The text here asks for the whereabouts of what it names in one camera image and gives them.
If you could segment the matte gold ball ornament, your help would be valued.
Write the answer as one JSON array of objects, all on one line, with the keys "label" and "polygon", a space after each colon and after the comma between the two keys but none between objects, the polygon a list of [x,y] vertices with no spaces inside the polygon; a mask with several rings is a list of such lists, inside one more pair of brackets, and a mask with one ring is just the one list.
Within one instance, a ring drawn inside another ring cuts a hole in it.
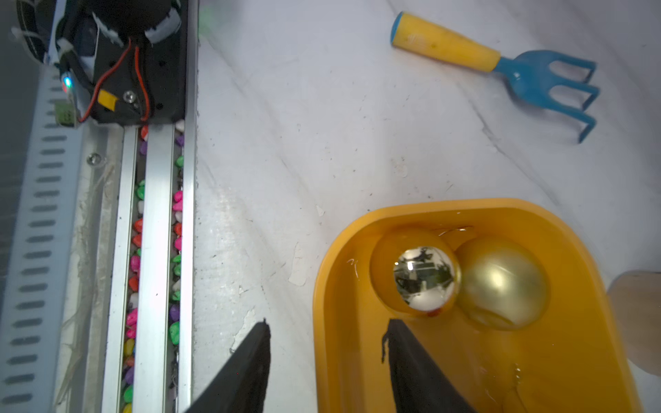
[{"label": "matte gold ball ornament", "polygon": [[505,237],[483,236],[456,251],[461,267],[458,305],[474,322],[520,330],[547,311],[551,288],[540,261]]}]

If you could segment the shiny silver ball ornament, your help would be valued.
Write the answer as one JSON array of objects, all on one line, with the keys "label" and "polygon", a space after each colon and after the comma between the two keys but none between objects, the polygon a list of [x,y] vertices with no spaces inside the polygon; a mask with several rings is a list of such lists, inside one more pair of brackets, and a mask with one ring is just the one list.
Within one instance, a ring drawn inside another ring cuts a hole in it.
[{"label": "shiny silver ball ornament", "polygon": [[461,290],[454,251],[439,236],[420,228],[398,228],[376,244],[370,257],[373,289],[391,311],[435,317],[449,311]]}]

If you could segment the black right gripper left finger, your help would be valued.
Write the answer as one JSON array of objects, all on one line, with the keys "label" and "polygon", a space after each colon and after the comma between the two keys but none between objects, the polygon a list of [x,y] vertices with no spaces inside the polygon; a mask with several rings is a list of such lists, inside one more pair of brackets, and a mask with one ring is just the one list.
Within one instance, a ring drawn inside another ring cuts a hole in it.
[{"label": "black right gripper left finger", "polygon": [[271,364],[271,332],[256,323],[189,412],[262,412]]}]

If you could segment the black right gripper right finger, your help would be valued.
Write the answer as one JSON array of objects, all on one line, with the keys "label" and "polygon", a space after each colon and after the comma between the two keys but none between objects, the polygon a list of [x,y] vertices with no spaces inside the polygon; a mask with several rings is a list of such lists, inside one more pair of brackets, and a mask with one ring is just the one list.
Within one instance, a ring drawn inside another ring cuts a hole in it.
[{"label": "black right gripper right finger", "polygon": [[473,412],[406,323],[392,319],[381,339],[397,412]]}]

